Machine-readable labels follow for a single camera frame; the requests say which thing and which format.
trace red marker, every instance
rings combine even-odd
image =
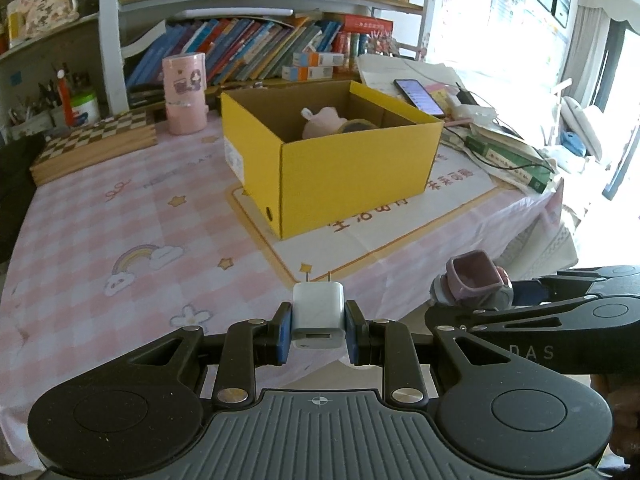
[[[66,85],[65,71],[58,71],[58,91],[60,92],[60,99],[62,99],[62,109],[65,113],[65,123],[69,128],[73,128],[74,111],[71,108],[71,95],[69,94],[69,88]]]

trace crosshair symbol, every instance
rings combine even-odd
[[[323,396],[317,396],[317,397],[314,397],[313,399],[311,399],[311,402],[314,403],[316,406],[322,406],[322,405],[328,403],[329,399],[327,399],[326,397],[323,397]]]

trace chessboard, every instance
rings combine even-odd
[[[31,166],[37,186],[116,156],[157,144],[153,115],[127,112],[51,139]]]

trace human hand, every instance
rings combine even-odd
[[[611,451],[627,461],[640,456],[640,384],[611,391],[605,376],[591,376],[591,387],[607,401],[613,415]]]

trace green lid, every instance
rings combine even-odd
[[[94,91],[93,90],[86,90],[84,92],[80,92],[77,95],[74,95],[71,98],[71,106],[72,106],[72,108],[75,108],[77,106],[82,106],[82,105],[85,105],[87,103],[90,103],[94,99],[96,99]]]

